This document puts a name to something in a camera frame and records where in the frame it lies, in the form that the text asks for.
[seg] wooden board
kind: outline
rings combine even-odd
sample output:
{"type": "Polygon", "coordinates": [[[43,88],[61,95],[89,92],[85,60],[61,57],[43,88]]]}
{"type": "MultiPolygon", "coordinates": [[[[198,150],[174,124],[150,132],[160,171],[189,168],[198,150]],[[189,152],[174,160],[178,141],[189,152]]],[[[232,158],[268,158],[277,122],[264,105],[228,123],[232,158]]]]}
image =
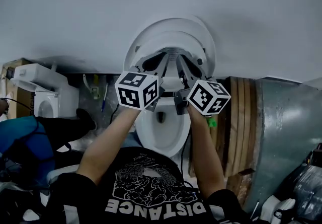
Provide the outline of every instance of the wooden board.
{"type": "Polygon", "coordinates": [[[225,176],[229,177],[232,174],[233,163],[235,159],[236,151],[236,139],[237,139],[237,126],[238,126],[238,88],[237,78],[230,77],[230,127],[229,128],[229,147],[227,155],[227,164],[225,176]]]}
{"type": "Polygon", "coordinates": [[[257,93],[256,93],[256,83],[254,80],[250,81],[250,93],[251,93],[251,129],[250,129],[250,140],[248,144],[248,153],[246,160],[246,168],[254,169],[253,158],[254,158],[254,148],[256,142],[256,123],[257,123],[257,93]]]}
{"type": "Polygon", "coordinates": [[[244,79],[238,78],[238,125],[237,125],[237,141],[235,149],[235,157],[233,161],[232,174],[239,172],[240,158],[243,149],[244,125],[245,125],[245,90],[244,79]]]}
{"type": "Polygon", "coordinates": [[[247,155],[248,155],[248,145],[250,140],[250,130],[251,130],[251,88],[250,80],[244,79],[244,91],[245,91],[245,124],[244,124],[244,138],[243,146],[241,149],[241,157],[239,164],[239,172],[245,170],[247,155]]]}
{"type": "Polygon", "coordinates": [[[248,197],[249,190],[252,186],[252,177],[253,174],[247,174],[244,176],[236,174],[229,177],[227,180],[226,189],[229,189],[237,196],[241,207],[244,206],[248,197]]]}
{"type": "Polygon", "coordinates": [[[217,133],[217,144],[216,151],[221,162],[222,169],[225,173],[227,164],[227,154],[229,140],[226,140],[225,130],[226,130],[226,107],[224,107],[218,115],[218,133],[217,133]]]}

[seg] hand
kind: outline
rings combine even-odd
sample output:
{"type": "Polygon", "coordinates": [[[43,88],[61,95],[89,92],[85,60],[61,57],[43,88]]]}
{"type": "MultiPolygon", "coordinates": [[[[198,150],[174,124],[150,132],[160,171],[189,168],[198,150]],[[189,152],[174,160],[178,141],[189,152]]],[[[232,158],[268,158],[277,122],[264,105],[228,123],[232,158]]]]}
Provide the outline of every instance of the hand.
{"type": "Polygon", "coordinates": [[[205,117],[203,115],[201,115],[201,113],[191,104],[188,105],[187,110],[190,115],[191,121],[195,121],[195,122],[204,122],[205,121],[205,117]]]}

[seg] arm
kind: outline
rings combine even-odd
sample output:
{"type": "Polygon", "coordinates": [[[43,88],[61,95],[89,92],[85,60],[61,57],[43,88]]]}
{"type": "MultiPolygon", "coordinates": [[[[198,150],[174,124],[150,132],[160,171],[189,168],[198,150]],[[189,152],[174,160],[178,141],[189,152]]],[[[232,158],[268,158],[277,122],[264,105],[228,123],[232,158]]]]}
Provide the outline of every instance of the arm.
{"type": "Polygon", "coordinates": [[[225,189],[223,170],[206,119],[191,105],[188,112],[192,130],[192,161],[199,189],[207,199],[212,193],[225,189]]]}
{"type": "Polygon", "coordinates": [[[0,116],[9,108],[6,100],[0,100],[0,116]]]}
{"type": "Polygon", "coordinates": [[[126,135],[137,118],[139,110],[126,108],[86,149],[77,170],[96,185],[116,157],[126,135]]]}

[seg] toilet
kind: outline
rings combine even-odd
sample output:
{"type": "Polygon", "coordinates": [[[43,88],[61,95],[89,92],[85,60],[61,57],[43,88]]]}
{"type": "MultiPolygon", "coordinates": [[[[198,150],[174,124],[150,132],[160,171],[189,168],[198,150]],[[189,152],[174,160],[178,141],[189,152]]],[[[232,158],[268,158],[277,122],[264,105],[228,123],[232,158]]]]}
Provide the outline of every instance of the toilet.
{"type": "Polygon", "coordinates": [[[177,115],[173,97],[160,98],[154,112],[144,110],[139,114],[135,127],[143,147],[172,157],[187,139],[190,117],[177,115]]]}
{"type": "Polygon", "coordinates": [[[169,64],[162,87],[164,94],[154,112],[144,110],[135,121],[140,142],[145,148],[172,157],[187,140],[190,117],[177,115],[174,92],[184,88],[176,67],[176,58],[185,50],[200,62],[208,77],[213,76],[216,62],[215,44],[204,23],[195,16],[171,14],[155,16],[131,43],[123,70],[129,70],[142,57],[157,51],[169,54],[169,64]]]}
{"type": "Polygon", "coordinates": [[[71,118],[76,116],[79,91],[67,77],[39,64],[18,66],[11,79],[18,87],[35,93],[36,117],[71,118]]]}

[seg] black shoe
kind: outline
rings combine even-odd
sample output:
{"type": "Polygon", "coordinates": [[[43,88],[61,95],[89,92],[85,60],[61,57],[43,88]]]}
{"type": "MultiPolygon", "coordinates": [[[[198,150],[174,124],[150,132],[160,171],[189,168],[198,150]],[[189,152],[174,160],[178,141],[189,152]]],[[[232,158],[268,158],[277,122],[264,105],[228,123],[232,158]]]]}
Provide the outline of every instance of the black shoe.
{"type": "Polygon", "coordinates": [[[76,109],[76,115],[80,120],[83,120],[89,125],[90,130],[95,130],[97,128],[96,122],[85,109],[76,109]]]}

